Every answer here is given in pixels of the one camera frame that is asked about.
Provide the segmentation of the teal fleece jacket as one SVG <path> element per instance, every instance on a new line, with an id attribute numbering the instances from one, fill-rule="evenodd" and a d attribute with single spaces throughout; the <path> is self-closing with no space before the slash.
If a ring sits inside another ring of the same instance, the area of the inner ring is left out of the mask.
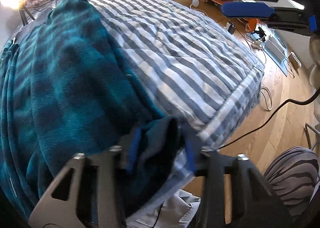
<path id="1" fill-rule="evenodd" d="M 120 185 L 126 216 L 167 181 L 182 148 L 87 0 L 62 0 L 1 54 L 1 189 L 24 218 L 76 153 L 126 146 Z"/>

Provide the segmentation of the white power strip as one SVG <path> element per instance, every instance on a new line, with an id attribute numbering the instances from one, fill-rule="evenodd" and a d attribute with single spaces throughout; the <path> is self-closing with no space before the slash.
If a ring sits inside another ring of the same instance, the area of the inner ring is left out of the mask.
<path id="1" fill-rule="evenodd" d="M 248 39 L 257 46 L 260 46 L 266 41 L 266 34 L 257 30 L 252 33 L 246 33 L 246 37 L 248 37 Z"/>

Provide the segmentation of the zebra striped trouser leg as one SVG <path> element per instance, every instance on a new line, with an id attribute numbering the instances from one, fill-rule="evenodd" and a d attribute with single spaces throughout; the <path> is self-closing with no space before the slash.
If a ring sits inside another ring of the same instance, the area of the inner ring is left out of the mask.
<path id="1" fill-rule="evenodd" d="M 307 208 L 318 180 L 317 155 L 301 146 L 292 147 L 277 156 L 264 177 L 280 197 L 293 220 Z"/>

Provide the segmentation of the white round device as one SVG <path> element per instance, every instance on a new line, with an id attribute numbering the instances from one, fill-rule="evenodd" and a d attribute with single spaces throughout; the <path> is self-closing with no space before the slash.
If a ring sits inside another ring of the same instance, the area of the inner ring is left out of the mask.
<path id="1" fill-rule="evenodd" d="M 197 8 L 199 6 L 199 0 L 192 0 L 190 4 L 190 9 Z"/>

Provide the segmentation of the blue white striped quilt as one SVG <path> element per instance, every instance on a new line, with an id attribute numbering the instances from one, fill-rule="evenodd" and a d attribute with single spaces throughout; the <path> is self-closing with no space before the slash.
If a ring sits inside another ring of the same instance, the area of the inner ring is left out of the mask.
<path id="1" fill-rule="evenodd" d="M 88 0 L 150 98 L 217 149 L 258 104 L 264 64 L 209 17 L 172 0 Z"/>

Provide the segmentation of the black light tripod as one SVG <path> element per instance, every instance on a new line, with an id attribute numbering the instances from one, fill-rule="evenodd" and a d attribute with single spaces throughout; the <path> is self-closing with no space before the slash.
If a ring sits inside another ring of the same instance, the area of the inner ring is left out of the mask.
<path id="1" fill-rule="evenodd" d="M 21 17 L 23 26 L 29 24 L 28 19 L 27 19 L 27 15 L 31 18 L 32 21 L 35 20 L 34 16 L 31 14 L 31 12 L 25 6 L 22 5 L 18 10 L 20 13 L 20 17 Z"/>

